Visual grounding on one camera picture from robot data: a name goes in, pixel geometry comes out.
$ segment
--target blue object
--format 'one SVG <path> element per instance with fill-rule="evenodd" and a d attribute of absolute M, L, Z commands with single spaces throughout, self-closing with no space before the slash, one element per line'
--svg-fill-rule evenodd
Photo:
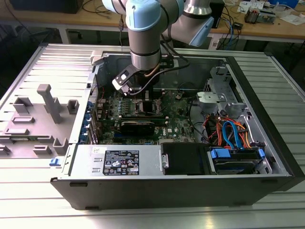
<path fill-rule="evenodd" d="M 233 132 L 234 132 L 234 137 L 235 137 L 235 142 L 236 142 L 236 146 L 237 148 L 243 149 L 242 143 L 238 138 L 238 131 L 237 128 L 235 126 L 235 124 L 232 121 L 226 121 L 223 125 L 223 136 L 224 136 L 224 140 L 230 145 L 231 149 L 234 149 L 234 145 L 229 141 L 229 139 L 227 138 L 227 134 L 225 131 L 226 126 L 230 124 L 233 128 Z"/>
<path fill-rule="evenodd" d="M 83 135 L 84 133 L 86 133 L 87 132 L 87 129 L 85 128 L 85 127 L 82 127 L 81 128 L 81 135 Z"/>
<path fill-rule="evenodd" d="M 286 5 L 291 8 L 294 8 L 296 7 L 299 0 L 269 0 L 269 2 L 271 5 L 276 5 L 276 3 L 278 2 L 278 4 L 280 5 Z"/>
<path fill-rule="evenodd" d="M 112 0 L 102 0 L 102 2 L 106 9 L 116 13 Z"/>
<path fill-rule="evenodd" d="M 258 150 L 259 155 L 261 156 L 261 158 L 265 157 L 265 152 L 263 151 L 263 149 L 259 149 Z"/>
<path fill-rule="evenodd" d="M 60 160 L 58 158 L 52 158 L 51 162 L 49 163 L 49 166 L 61 166 Z"/>
<path fill-rule="evenodd" d="M 84 126 L 86 126 L 86 125 L 89 124 L 89 122 L 88 122 L 87 120 L 83 120 L 82 124 L 83 124 Z"/>
<path fill-rule="evenodd" d="M 85 135 L 80 135 L 80 138 L 79 138 L 80 140 L 82 140 L 82 141 L 86 141 L 87 140 L 87 136 L 85 136 Z"/>
<path fill-rule="evenodd" d="M 84 119 L 89 119 L 90 118 L 90 114 L 85 114 L 84 115 Z"/>
<path fill-rule="evenodd" d="M 176 0 L 178 4 L 178 9 L 179 9 L 179 17 L 183 14 L 184 10 L 184 1 L 183 0 Z"/>
<path fill-rule="evenodd" d="M 89 107 L 94 107 L 94 106 L 93 106 L 93 103 L 90 102 L 90 101 L 87 102 L 87 106 L 89 106 Z"/>
<path fill-rule="evenodd" d="M 193 37 L 189 45 L 198 47 L 203 44 L 206 37 L 208 36 L 212 26 L 213 26 L 214 18 L 210 17 L 205 24 L 200 28 L 197 34 Z"/>
<path fill-rule="evenodd" d="M 156 0 L 128 0 L 126 25 L 132 31 L 146 31 L 161 18 L 161 6 Z"/>
<path fill-rule="evenodd" d="M 214 149 L 211 151 L 211 155 L 212 155 L 212 158 L 217 158 L 217 154 Z"/>
<path fill-rule="evenodd" d="M 213 149 L 211 151 L 211 155 L 212 155 L 212 158 L 216 158 L 216 157 L 231 157 L 230 155 L 230 151 L 228 149 Z"/>

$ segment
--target computer case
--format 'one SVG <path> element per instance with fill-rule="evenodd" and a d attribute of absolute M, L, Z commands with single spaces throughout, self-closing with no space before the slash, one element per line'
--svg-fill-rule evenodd
<path fill-rule="evenodd" d="M 15 10 L 77 13 L 83 0 L 10 0 Z"/>
<path fill-rule="evenodd" d="M 223 0 L 211 0 L 210 7 L 212 9 L 212 17 L 214 18 L 214 23 L 212 28 L 217 29 L 221 14 L 224 10 L 224 1 Z"/>

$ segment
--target metal bracket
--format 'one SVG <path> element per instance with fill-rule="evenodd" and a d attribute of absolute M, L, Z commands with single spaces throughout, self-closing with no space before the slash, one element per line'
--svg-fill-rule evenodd
<path fill-rule="evenodd" d="M 256 170 L 260 172 L 260 174 L 271 174 L 272 168 L 265 157 L 256 167 Z"/>
<path fill-rule="evenodd" d="M 169 163 L 168 163 L 168 156 L 167 154 L 162 154 L 162 167 L 163 168 L 168 168 L 169 167 Z"/>
<path fill-rule="evenodd" d="M 139 71 L 140 70 L 134 67 L 132 64 L 128 65 L 112 81 L 114 88 L 117 91 L 123 93 L 125 96 L 127 96 L 132 91 L 131 83 L 129 82 L 129 79 Z"/>
<path fill-rule="evenodd" d="M 242 115 L 245 108 L 247 107 L 247 104 L 244 103 L 228 103 L 225 106 L 225 111 L 228 113 L 228 115 L 232 118 L 238 118 Z"/>

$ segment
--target table leg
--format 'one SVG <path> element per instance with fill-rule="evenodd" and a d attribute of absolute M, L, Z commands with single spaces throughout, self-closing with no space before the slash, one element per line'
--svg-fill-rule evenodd
<path fill-rule="evenodd" d="M 209 49 L 216 50 L 219 40 L 223 37 L 222 33 L 213 33 Z"/>
<path fill-rule="evenodd" d="M 65 28 L 58 28 L 59 33 L 61 35 L 61 41 L 63 44 L 71 44 L 68 30 Z"/>

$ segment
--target power supply label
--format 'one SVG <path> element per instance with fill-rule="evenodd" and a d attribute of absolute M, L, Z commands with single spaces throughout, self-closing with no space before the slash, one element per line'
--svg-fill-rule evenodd
<path fill-rule="evenodd" d="M 139 162 L 138 150 L 106 150 L 103 173 L 106 176 L 138 175 Z"/>

